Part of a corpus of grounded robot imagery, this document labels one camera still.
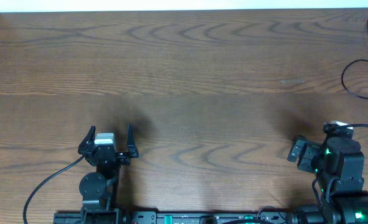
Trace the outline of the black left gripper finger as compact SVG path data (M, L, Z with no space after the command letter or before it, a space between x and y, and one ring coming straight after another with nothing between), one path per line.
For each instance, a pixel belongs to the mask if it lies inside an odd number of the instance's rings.
M87 135L84 137L84 139L78 145L78 153L79 154L85 155L88 151L88 148L94 143L95 131L96 131L96 127L91 126L91 128L89 129Z
M130 125L128 125L127 129L127 142L126 147L128 149L128 152L130 154L131 158L138 158L139 157L139 151L136 146L134 136L133 136L133 130Z

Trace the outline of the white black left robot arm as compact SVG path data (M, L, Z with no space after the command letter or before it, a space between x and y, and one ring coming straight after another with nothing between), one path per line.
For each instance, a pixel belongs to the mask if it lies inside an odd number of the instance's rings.
M78 153L95 172L85 175L79 184L83 197L81 223L131 223L132 214L114 206L122 166L139 156L131 126L127 128L127 150L118 152L113 133L95 133L92 126L78 146Z

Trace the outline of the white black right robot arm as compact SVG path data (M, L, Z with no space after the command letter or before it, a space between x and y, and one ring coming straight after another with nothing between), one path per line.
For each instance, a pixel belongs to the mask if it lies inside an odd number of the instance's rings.
M298 207L286 216L287 223L368 223L365 158L357 141L336 136L318 144L298 136L288 160L315 175L311 186L317 204Z

